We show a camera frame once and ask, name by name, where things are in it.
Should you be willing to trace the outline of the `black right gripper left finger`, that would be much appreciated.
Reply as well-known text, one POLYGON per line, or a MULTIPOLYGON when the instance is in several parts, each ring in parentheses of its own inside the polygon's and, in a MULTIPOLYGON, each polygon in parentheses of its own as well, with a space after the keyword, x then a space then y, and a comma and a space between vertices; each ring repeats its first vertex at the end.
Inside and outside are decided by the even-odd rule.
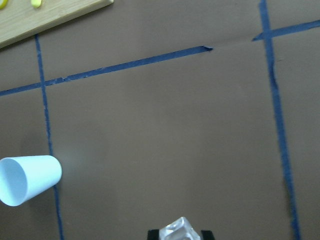
POLYGON ((160 240, 160 230, 150 229, 147 231, 147 240, 160 240))

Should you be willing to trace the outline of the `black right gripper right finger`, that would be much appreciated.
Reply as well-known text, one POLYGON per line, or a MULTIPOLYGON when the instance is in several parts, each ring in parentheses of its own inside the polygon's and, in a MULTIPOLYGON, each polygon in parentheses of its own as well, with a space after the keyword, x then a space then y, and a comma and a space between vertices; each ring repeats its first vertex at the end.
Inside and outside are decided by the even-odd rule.
POLYGON ((211 230, 201 230, 202 240, 215 240, 215 236, 211 230))

